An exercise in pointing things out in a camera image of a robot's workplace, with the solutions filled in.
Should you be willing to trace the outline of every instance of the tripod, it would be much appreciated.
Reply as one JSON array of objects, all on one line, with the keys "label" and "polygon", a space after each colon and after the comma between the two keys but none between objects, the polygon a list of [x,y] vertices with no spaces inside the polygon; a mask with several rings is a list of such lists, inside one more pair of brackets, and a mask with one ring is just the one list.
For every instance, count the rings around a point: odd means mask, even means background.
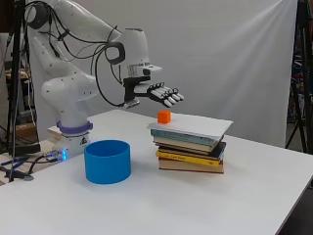
[{"label": "tripod", "polygon": [[[312,105],[311,105],[311,96],[310,96],[310,84],[313,85],[313,65],[312,65],[312,43],[310,36],[310,10],[309,3],[307,0],[299,0],[297,4],[296,12],[296,24],[295,24],[295,34],[294,34],[294,44],[299,33],[300,39],[300,54],[301,54],[301,73],[303,79],[303,89],[304,89],[304,114],[305,119],[304,123],[302,120],[302,115],[300,111],[298,94],[296,90],[296,80],[293,78],[291,80],[291,89],[295,102],[295,110],[297,122],[291,134],[291,137],[286,145],[286,148],[289,147],[291,140],[299,128],[302,150],[304,153],[313,154],[313,133],[312,133]],[[293,48],[293,64],[295,60],[295,47]],[[306,141],[303,130],[303,125],[305,124],[306,130]]]}]

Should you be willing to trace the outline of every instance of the green book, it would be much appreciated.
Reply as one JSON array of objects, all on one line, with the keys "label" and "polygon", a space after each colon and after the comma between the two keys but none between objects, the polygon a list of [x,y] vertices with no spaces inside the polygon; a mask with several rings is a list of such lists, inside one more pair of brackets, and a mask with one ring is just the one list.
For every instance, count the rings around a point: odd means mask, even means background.
[{"label": "green book", "polygon": [[201,144],[201,145],[206,145],[206,146],[214,146],[216,142],[220,141],[220,140],[216,141],[207,137],[200,137],[196,135],[181,134],[181,133],[170,132],[170,131],[165,131],[165,130],[156,130],[156,129],[151,129],[151,135],[154,137],[184,141],[184,142]]}]

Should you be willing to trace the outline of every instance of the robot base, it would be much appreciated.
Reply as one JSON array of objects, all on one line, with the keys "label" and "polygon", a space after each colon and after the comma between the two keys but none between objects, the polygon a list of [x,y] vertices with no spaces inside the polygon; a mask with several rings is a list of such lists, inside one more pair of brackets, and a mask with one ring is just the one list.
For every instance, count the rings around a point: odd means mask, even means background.
[{"label": "robot base", "polygon": [[90,143],[89,132],[77,135],[62,135],[54,146],[53,150],[66,150],[64,159],[70,159],[84,153],[85,147]]}]

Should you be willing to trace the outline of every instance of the blue light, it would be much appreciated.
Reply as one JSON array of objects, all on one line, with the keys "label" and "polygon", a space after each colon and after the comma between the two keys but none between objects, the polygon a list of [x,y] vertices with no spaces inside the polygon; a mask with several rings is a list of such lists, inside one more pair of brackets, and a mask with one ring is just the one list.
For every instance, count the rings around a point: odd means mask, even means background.
[{"label": "blue light", "polygon": [[67,160],[67,150],[62,150],[63,161]]}]

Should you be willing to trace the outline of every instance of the yellow book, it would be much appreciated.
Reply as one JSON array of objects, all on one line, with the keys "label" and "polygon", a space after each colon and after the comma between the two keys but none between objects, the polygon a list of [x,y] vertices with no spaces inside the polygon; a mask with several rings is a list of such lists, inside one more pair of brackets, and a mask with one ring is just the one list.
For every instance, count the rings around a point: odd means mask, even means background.
[{"label": "yellow book", "polygon": [[178,155],[178,154],[164,153],[160,151],[156,151],[156,156],[159,158],[163,158],[163,159],[176,160],[176,161],[186,162],[190,164],[210,165],[210,166],[216,166],[216,167],[219,166],[219,161],[194,158],[194,157]]}]

